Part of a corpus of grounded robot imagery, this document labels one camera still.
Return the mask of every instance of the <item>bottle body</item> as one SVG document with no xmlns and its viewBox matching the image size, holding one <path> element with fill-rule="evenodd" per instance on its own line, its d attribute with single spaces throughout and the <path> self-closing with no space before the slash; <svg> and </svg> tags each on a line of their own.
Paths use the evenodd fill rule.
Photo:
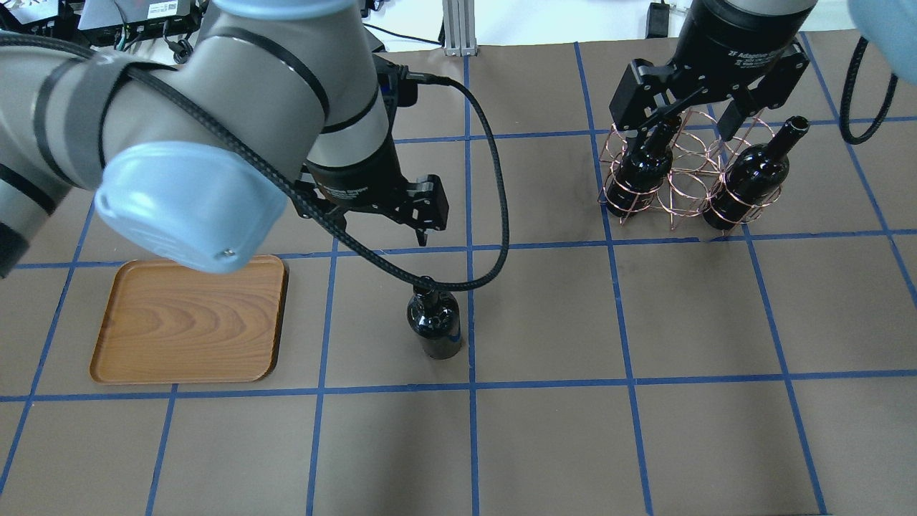
<svg viewBox="0 0 917 516">
<path fill-rule="evenodd" d="M 459 302 L 452 293 L 415 287 L 407 321 L 430 358 L 445 360 L 461 350 Z"/>
<path fill-rule="evenodd" d="M 742 151 L 704 209 L 704 220 L 723 231 L 741 224 L 748 213 L 765 203 L 786 180 L 790 173 L 787 153 L 808 130 L 808 120 L 793 117 L 770 143 Z"/>
<path fill-rule="evenodd" d="M 663 120 L 646 143 L 627 152 L 606 195 L 606 207 L 616 217 L 647 209 L 672 169 L 669 143 L 681 127 L 678 117 Z"/>
</svg>

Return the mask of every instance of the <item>light blue joint cap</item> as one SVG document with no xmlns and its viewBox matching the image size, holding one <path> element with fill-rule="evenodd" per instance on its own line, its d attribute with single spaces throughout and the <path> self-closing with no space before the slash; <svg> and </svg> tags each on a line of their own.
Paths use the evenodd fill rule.
<svg viewBox="0 0 917 516">
<path fill-rule="evenodd" d="M 850 17 L 863 37 L 875 43 L 901 79 L 917 84 L 917 2 L 849 0 Z"/>
<path fill-rule="evenodd" d="M 357 0 L 214 0 L 214 3 L 238 17 L 281 21 L 325 17 L 353 7 Z"/>
<path fill-rule="evenodd" d="M 187 141 L 120 152 L 95 192 L 95 211 L 128 240 L 207 273 L 249 262 L 286 196 L 237 154 Z"/>
</svg>

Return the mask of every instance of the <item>metal bracket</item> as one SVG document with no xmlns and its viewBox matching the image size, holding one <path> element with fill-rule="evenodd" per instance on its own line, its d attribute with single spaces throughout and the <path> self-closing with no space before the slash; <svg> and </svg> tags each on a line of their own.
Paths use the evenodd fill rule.
<svg viewBox="0 0 917 516">
<path fill-rule="evenodd" d="M 443 30 L 446 55 L 478 55 L 474 35 L 474 0 L 443 0 Z"/>
</svg>

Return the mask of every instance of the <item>wooden tray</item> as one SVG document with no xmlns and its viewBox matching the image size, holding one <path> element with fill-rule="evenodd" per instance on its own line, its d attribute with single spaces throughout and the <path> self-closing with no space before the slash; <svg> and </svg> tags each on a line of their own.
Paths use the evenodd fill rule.
<svg viewBox="0 0 917 516">
<path fill-rule="evenodd" d="M 115 276 L 89 375 L 101 384 L 249 382 L 277 360 L 287 272 L 256 256 L 231 275 L 170 260 Z"/>
</svg>

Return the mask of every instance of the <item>white floor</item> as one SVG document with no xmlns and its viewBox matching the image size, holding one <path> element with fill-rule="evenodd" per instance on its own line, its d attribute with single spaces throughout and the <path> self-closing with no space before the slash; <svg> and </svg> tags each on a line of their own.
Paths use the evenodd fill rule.
<svg viewBox="0 0 917 516">
<path fill-rule="evenodd" d="M 475 3 L 479 45 L 537 45 L 572 41 L 642 39 L 649 0 L 489 0 Z M 691 0 L 675 6 L 669 34 L 678 35 Z M 401 34 L 436 39 L 443 21 L 440 0 L 389 0 L 367 23 Z M 846 0 L 820 0 L 803 30 L 853 28 Z M 424 50 L 430 45 L 375 31 L 388 51 Z"/>
</svg>

